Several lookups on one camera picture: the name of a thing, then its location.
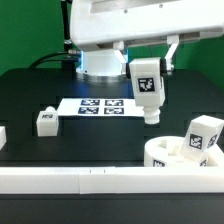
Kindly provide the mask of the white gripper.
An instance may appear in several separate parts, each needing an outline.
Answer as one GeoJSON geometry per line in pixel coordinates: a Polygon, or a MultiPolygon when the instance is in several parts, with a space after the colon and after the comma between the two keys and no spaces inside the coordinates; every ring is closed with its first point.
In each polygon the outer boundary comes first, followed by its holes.
{"type": "Polygon", "coordinates": [[[181,41],[224,34],[224,0],[73,0],[70,35],[83,51],[111,49],[131,78],[126,46],[167,42],[163,74],[181,41]]]}

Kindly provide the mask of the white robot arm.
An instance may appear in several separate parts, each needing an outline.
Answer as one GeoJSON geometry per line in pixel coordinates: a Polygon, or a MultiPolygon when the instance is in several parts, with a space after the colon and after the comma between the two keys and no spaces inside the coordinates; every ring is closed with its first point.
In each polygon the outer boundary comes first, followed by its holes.
{"type": "Polygon", "coordinates": [[[70,36],[81,50],[77,71],[92,77],[125,73],[127,49],[167,44],[163,63],[181,42],[224,35],[224,0],[73,0],[70,36]]]}

